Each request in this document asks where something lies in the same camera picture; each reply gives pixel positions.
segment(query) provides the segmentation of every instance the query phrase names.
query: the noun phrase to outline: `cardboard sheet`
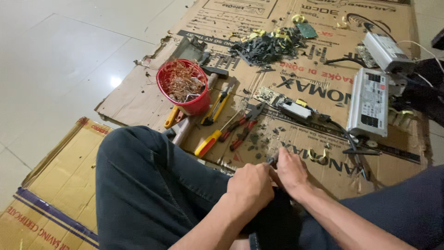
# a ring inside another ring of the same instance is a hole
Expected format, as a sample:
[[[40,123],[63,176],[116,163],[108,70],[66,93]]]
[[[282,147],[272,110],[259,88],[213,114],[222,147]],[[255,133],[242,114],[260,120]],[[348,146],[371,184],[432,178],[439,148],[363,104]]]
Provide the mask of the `cardboard sheet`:
[[[98,249],[95,157],[112,129],[80,118],[0,216],[0,249]]]
[[[234,88],[236,94],[230,99],[214,125],[203,127],[196,125],[181,147],[194,152],[215,129],[231,118],[245,105],[251,108],[256,104],[251,99],[262,86],[283,93],[286,96],[305,100],[312,108],[328,114],[332,119],[345,126],[353,86],[353,78],[360,65],[343,61],[324,65],[325,60],[353,58],[361,60],[355,47],[362,42],[369,31],[385,33],[396,41],[414,40],[415,21],[409,5],[399,4],[395,0],[198,0],[187,14],[170,31],[173,40],[163,44],[163,56],[158,49],[153,56],[145,57],[143,63],[148,66],[136,66],[123,83],[113,91],[96,111],[126,125],[148,125],[163,131],[163,123],[169,114],[171,103],[160,94],[156,85],[147,82],[146,71],[155,75],[156,69],[168,60],[168,53],[180,42],[180,37],[197,36],[208,44],[212,55],[209,66],[228,70],[238,79]],[[293,25],[291,17],[302,14],[315,28],[318,37],[307,41],[307,48],[300,48],[299,55],[293,59],[283,59],[272,65],[274,72],[256,73],[258,67],[249,67],[240,57],[230,57],[227,49],[239,37],[250,34],[251,28],[260,28],[268,32],[279,27]],[[347,28],[337,28],[344,17]],[[415,56],[411,45],[402,43],[401,48]],[[293,79],[291,84],[281,83]],[[212,93],[215,100],[218,91],[223,89],[228,80],[219,80]],[[379,141],[377,148],[383,152],[379,157],[365,157],[367,167],[372,171],[372,181],[351,179],[349,173],[353,163],[342,153],[348,149],[348,142],[337,128],[323,124],[300,124],[267,107],[259,116],[259,123],[252,133],[259,135],[258,150],[248,151],[253,145],[250,140],[235,152],[229,150],[233,138],[225,143],[217,143],[204,159],[226,165],[231,169],[244,166],[245,163],[259,163],[267,155],[272,155],[279,146],[286,146],[307,161],[308,168],[319,184],[337,198],[362,195],[383,185],[393,185],[423,170],[428,163],[424,155],[427,150],[427,119],[417,114],[417,120],[405,132],[396,127],[389,127],[387,138]],[[283,127],[284,132],[274,134],[274,128]],[[322,164],[312,161],[307,151],[313,149],[317,156],[323,154],[324,146],[329,142],[328,160]]]

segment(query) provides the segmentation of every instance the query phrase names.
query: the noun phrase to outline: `wire cutter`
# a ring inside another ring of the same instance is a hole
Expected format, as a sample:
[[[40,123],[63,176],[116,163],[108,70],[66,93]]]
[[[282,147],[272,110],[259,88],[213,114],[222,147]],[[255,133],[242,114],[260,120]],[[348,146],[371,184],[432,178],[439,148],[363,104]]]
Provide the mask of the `wire cutter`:
[[[234,151],[236,148],[238,148],[244,140],[247,138],[248,133],[253,129],[254,125],[258,122],[256,118],[258,115],[262,112],[264,109],[265,103],[261,102],[260,104],[254,106],[248,114],[244,114],[242,118],[238,121],[235,121],[233,124],[231,124],[226,131],[219,137],[220,142],[224,142],[231,132],[233,132],[237,127],[244,125],[246,123],[246,126],[244,127],[241,134],[238,134],[238,138],[233,141],[230,145],[230,150]]]

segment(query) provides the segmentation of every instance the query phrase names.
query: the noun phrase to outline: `hammer head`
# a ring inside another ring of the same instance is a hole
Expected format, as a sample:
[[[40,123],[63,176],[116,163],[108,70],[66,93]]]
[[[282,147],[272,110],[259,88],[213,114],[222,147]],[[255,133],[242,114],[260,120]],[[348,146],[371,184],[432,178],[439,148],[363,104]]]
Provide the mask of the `hammer head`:
[[[222,79],[228,78],[228,71],[226,71],[224,69],[218,69],[215,67],[206,67],[206,66],[200,66],[200,67],[207,75],[211,75],[212,73],[216,73],[216,74],[218,74],[219,78],[222,78]]]

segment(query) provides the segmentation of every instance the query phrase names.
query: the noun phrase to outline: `printed barcode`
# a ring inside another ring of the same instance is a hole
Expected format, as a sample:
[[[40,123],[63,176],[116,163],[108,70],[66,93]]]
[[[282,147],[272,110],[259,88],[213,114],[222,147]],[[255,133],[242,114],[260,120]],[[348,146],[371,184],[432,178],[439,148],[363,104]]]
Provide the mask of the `printed barcode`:
[[[400,53],[395,53],[395,56],[398,58],[402,58],[402,59],[408,59],[408,56],[406,56],[404,54],[400,54]]]

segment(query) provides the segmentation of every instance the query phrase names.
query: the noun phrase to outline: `electronic scrap pile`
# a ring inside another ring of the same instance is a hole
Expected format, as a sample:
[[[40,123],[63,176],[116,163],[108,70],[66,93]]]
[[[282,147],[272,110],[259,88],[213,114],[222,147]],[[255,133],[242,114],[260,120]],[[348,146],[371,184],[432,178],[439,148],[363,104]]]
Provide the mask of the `electronic scrap pile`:
[[[297,56],[295,48],[306,48],[305,40],[317,36],[311,25],[296,15],[294,27],[277,28],[275,32],[253,29],[248,37],[242,38],[228,49],[231,56],[239,55],[249,66],[264,66],[280,61],[284,56]]]

